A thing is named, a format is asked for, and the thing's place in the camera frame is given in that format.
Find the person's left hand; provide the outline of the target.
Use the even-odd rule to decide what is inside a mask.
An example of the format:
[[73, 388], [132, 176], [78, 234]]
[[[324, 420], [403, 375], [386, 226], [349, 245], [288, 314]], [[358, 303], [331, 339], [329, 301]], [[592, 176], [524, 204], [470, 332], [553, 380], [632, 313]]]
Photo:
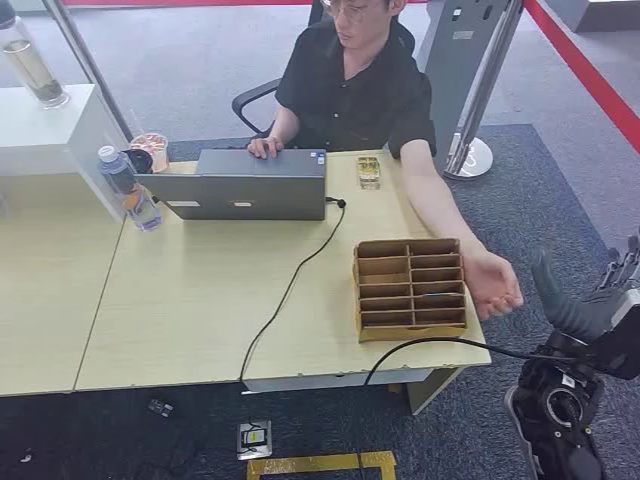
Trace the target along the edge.
[[506, 315], [524, 303], [509, 261], [484, 248], [465, 250], [462, 259], [465, 281], [480, 320]]

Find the person's right hand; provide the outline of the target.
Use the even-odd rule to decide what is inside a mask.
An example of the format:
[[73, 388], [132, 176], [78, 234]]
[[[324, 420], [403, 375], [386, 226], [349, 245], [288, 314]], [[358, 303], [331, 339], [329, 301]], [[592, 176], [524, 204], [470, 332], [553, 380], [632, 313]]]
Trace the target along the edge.
[[248, 144], [247, 150], [256, 158], [266, 160], [276, 158], [284, 149], [284, 144], [277, 137], [254, 138]]

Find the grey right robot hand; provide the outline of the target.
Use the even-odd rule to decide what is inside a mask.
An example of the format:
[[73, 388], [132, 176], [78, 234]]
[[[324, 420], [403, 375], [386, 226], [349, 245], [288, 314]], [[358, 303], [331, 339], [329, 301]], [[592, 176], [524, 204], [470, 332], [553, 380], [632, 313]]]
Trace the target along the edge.
[[639, 236], [629, 237], [625, 255], [611, 248], [608, 258], [599, 283], [580, 300], [562, 291], [542, 249], [534, 254], [531, 273], [547, 321], [561, 332], [585, 344], [606, 335], [638, 341]]

